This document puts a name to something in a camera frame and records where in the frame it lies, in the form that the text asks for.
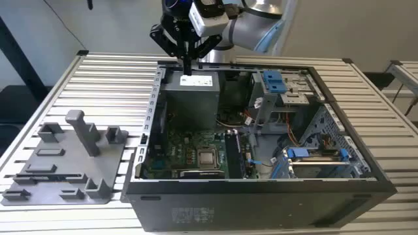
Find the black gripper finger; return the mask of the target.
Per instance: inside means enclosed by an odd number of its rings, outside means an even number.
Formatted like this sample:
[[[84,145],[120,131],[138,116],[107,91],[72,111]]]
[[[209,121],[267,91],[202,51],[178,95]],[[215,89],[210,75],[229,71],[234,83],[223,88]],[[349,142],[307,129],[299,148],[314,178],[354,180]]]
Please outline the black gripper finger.
[[[150,30],[150,37],[171,56],[182,60],[183,74],[189,74],[189,58],[185,43],[179,41],[177,44],[166,36],[165,28],[161,24],[155,24]]]
[[[197,37],[189,42],[189,74],[193,74],[191,64],[197,59],[202,59],[209,52],[217,47],[219,42],[222,41],[221,35],[211,35],[209,38],[197,45],[202,38]]]

